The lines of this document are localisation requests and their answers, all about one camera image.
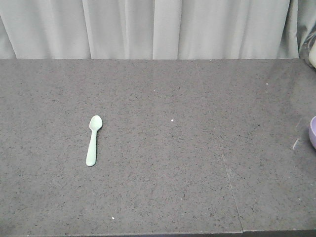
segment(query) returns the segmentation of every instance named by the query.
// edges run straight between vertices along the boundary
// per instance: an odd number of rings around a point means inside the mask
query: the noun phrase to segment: white curtain
[[[297,58],[315,0],[0,0],[0,58]]]

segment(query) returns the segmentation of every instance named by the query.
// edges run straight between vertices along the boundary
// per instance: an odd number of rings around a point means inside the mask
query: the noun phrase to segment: table
[[[3,59],[0,72],[0,236],[316,236],[303,60]]]

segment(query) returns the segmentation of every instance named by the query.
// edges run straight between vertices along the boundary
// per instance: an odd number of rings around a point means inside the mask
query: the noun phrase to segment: purple bowl
[[[316,116],[312,118],[310,125],[310,140],[316,149]]]

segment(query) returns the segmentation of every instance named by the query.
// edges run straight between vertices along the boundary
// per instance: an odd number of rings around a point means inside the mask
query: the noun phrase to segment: mint green spoon
[[[100,116],[95,115],[92,117],[89,127],[92,131],[85,164],[94,166],[97,161],[97,131],[102,127],[102,119]]]

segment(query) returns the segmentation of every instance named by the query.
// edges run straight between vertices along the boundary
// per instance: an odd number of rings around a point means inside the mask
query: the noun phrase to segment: spoon handle
[[[97,132],[92,131],[85,164],[88,166],[94,166],[96,163],[96,160],[97,160]]]

